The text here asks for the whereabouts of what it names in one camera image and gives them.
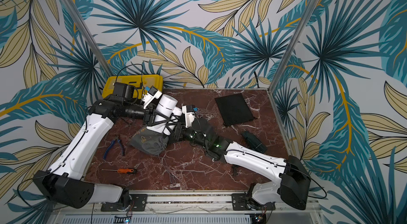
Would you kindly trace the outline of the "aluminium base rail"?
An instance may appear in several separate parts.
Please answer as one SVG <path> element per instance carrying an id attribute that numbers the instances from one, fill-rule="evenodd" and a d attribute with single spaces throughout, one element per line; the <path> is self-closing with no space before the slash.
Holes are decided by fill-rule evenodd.
<path id="1" fill-rule="evenodd" d="M 318 201 L 296 210 L 276 202 L 260 210 L 244 207 L 242 191 L 131 191 L 136 198 L 129 212 L 106 204 L 65 208 L 49 224 L 324 224 Z"/>

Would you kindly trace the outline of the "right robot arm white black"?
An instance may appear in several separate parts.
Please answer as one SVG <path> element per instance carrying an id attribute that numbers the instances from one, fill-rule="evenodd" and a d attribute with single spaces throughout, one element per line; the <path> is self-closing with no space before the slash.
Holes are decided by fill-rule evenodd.
<path id="1" fill-rule="evenodd" d="M 204 118 L 190 124 L 171 121 L 165 129 L 170 134 L 170 142 L 189 141 L 193 146 L 201 146 L 213 161 L 243 167 L 268 178 L 267 183 L 250 185 L 243 199 L 246 208 L 260 210 L 283 202 L 297 210 L 306 209 L 311 178 L 297 157 L 284 159 L 248 149 L 216 134 Z"/>

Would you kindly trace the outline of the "grey fabric pouch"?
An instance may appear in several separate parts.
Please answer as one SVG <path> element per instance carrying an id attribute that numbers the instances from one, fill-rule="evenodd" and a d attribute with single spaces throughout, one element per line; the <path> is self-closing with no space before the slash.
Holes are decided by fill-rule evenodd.
<path id="1" fill-rule="evenodd" d="M 159 156 L 166 150 L 168 142 L 168 135 L 149 130 L 144 126 L 133 135 L 129 144 L 145 154 Z"/>

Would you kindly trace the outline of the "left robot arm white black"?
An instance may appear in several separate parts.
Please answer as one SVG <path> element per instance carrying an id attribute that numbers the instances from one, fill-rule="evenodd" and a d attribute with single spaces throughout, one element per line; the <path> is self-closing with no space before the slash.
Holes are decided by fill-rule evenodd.
<path id="1" fill-rule="evenodd" d="M 33 182 L 42 195 L 55 203 L 79 209 L 93 203 L 112 203 L 121 211 L 131 205 L 129 191 L 118 185 L 95 184 L 82 180 L 99 143 L 119 118 L 149 121 L 150 103 L 162 92 L 147 87 L 141 101 L 133 97 L 135 87 L 115 83 L 113 93 L 90 107 L 84 125 L 61 156 L 46 171 L 38 171 Z"/>

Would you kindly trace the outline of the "yellow black toolbox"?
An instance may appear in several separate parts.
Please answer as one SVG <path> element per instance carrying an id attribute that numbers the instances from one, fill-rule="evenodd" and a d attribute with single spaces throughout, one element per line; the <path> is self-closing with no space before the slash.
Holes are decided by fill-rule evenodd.
<path id="1" fill-rule="evenodd" d="M 157 74 L 154 75 L 126 75 L 126 76 L 112 76 L 109 77 L 105 87 L 103 88 L 102 97 L 106 98 L 109 94 L 113 94 L 114 83 L 125 83 L 133 85 L 136 89 L 134 91 L 134 98 L 142 99 L 147 94 L 147 87 L 155 87 L 159 91 L 163 90 L 164 80 L 163 77 Z"/>

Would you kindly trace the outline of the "orange handled screwdriver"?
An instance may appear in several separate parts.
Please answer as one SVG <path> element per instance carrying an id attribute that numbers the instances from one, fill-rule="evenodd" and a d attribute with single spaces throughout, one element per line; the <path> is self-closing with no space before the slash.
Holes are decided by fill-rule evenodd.
<path id="1" fill-rule="evenodd" d="M 117 172 L 119 174 L 136 174 L 137 173 L 136 169 L 116 169 L 116 170 L 102 169 L 102 171 Z"/>

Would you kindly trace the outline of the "black pouch right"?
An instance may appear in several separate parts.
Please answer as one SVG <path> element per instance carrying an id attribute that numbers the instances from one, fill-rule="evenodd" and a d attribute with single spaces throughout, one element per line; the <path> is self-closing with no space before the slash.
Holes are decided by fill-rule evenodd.
<path id="1" fill-rule="evenodd" d="M 255 120 L 241 93 L 219 97 L 215 101 L 226 127 Z"/>

